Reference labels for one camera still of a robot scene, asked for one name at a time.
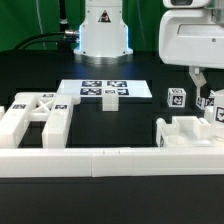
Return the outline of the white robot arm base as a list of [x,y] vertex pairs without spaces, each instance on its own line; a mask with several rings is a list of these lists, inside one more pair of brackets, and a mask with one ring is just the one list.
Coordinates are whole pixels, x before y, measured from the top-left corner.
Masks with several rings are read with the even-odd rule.
[[132,59],[128,26],[122,17],[123,0],[85,0],[85,19],[79,26],[77,61],[118,64]]

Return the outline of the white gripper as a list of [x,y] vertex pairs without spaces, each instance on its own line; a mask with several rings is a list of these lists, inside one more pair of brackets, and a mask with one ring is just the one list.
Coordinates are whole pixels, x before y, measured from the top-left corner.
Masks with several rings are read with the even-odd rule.
[[224,69],[224,0],[163,0],[159,56],[185,65],[201,98],[209,96],[203,68]]

